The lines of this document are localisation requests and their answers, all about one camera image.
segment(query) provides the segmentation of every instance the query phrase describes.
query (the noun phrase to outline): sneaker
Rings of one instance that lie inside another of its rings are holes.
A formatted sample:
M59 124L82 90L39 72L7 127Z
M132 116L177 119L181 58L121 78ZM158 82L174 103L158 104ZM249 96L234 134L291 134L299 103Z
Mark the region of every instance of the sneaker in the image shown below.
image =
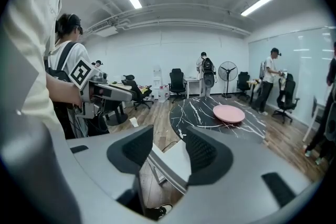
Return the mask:
M315 161L315 163L317 165L320 165L322 163L322 158L317 158L316 161Z
M157 207L156 209L160 211L160 216L159 216L159 219L160 219L164 215L167 215L173 209L173 206L171 204L165 204L160 207Z
M266 111L264 111L264 112L260 112L260 111L259 111L259 114L262 114L262 115L264 115L264 116L267 116L267 115L268 115L268 113L267 113Z
M173 209L171 204L165 204L156 208L147 208L146 216L152 220L158 220L168 214Z
M306 157L310 157L311 151L306 151L304 154L305 154Z

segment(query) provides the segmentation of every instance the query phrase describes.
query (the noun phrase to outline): pink round plate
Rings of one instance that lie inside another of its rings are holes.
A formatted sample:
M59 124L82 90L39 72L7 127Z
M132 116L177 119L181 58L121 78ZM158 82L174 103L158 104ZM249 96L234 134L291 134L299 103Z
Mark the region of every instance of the pink round plate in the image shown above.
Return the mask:
M245 113L232 105L218 105L213 111L217 118L228 123L241 122L245 118Z

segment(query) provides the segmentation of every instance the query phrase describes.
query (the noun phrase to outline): jeans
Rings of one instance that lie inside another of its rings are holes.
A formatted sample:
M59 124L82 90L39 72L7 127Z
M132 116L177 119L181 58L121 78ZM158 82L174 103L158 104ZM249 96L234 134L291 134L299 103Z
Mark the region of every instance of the jeans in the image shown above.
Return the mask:
M260 112L265 111L266 101L271 93L273 88L273 83L263 81L261 85L261 95L257 98L257 100L252 104L253 109L259 109Z
M326 131L326 125L327 125L327 120L328 120L328 116L329 116L329 112L331 109L331 104L333 103L333 97L332 97L332 92L329 94L327 103L325 105L325 110L323 112L323 116L321 118L321 123L320 123L320 127L318 128L315 136L313 137L312 141L310 142L310 144L307 146L306 151L310 151L313 148L316 147L317 144L319 144L323 138L324 138L324 132Z
M208 87L205 83L204 83L204 79L202 79L200 81L200 83L202 84L202 88L201 88L201 96L210 96L210 92L211 92L211 87Z

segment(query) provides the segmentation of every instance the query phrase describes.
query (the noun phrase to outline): white shirt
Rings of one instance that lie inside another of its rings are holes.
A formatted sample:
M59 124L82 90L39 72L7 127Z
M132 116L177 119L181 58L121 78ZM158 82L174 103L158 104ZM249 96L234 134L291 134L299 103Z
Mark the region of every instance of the white shirt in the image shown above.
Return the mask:
M62 131L62 126L46 87L43 53L50 36L51 44L55 44L55 21L59 11L60 0L10 0L2 17L8 38L38 71L22 112L38 117L49 130L58 132Z
M264 81L274 83L274 79L276 74L268 72L267 68L270 68L272 71L276 71L275 65L274 65L274 60L272 59L271 56L267 57L266 62L265 62L265 76L264 76Z
M51 67L51 69L56 70L57 65L58 65L58 61L59 58L61 57L61 54L64 50L64 48L66 47L66 45L69 43L70 41L65 41L59 45L56 46L56 49L51 51L49 53L49 67ZM76 43L71 50L69 51L68 57L66 59L66 64L63 68L63 71L66 74L70 74L70 72L73 70L73 68L75 67L76 63L78 62L78 60L83 57L84 60L90 62L89 59L89 55L88 55L88 51L86 50L86 48L84 47L84 45L82 45L81 43Z

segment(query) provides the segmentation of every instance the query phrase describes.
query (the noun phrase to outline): standing fan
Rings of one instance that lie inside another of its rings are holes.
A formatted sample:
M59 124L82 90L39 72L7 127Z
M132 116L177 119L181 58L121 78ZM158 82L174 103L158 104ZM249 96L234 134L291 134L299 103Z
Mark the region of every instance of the standing fan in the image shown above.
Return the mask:
M219 77L226 81L226 93L223 93L222 96L225 98L231 98L231 95L227 94L229 89L229 82L233 81L238 75L238 68L232 62L223 62L218 69Z

